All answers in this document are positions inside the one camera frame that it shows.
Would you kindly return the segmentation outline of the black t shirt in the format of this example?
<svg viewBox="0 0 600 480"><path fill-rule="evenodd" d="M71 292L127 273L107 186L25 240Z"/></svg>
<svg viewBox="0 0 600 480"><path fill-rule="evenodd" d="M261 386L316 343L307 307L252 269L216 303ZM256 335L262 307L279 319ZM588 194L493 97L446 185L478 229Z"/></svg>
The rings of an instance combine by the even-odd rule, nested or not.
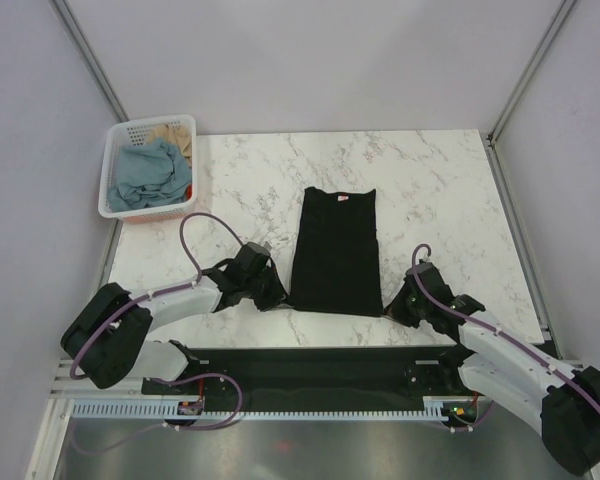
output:
<svg viewBox="0 0 600 480"><path fill-rule="evenodd" d="M376 192L304 192L290 280L291 305L306 312L383 313Z"/></svg>

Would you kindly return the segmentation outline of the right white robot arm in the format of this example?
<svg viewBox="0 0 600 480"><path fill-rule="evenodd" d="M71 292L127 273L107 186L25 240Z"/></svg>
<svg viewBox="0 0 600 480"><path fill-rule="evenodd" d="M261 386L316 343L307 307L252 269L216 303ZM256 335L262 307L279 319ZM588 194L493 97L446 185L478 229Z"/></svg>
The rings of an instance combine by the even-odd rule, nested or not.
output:
<svg viewBox="0 0 600 480"><path fill-rule="evenodd" d="M553 459L581 476L600 464L600 370L578 369L506 329L469 295L454 295L431 262L409 268L386 309L405 326L427 322L459 348L438 368L447 392L482 393L530 426Z"/></svg>

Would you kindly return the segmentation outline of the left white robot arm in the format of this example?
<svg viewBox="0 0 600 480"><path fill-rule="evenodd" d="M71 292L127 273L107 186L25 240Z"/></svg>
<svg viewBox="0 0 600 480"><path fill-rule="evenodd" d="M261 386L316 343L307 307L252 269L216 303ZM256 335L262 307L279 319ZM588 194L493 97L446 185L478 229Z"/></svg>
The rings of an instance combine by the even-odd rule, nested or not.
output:
<svg viewBox="0 0 600 480"><path fill-rule="evenodd" d="M61 337L61 348L73 359L71 377L86 377L97 388L108 389L129 375L139 358L158 353L146 340L151 331L223 311L244 299L261 312L288 303L270 253L253 242L190 281L138 296L116 282L106 284Z"/></svg>

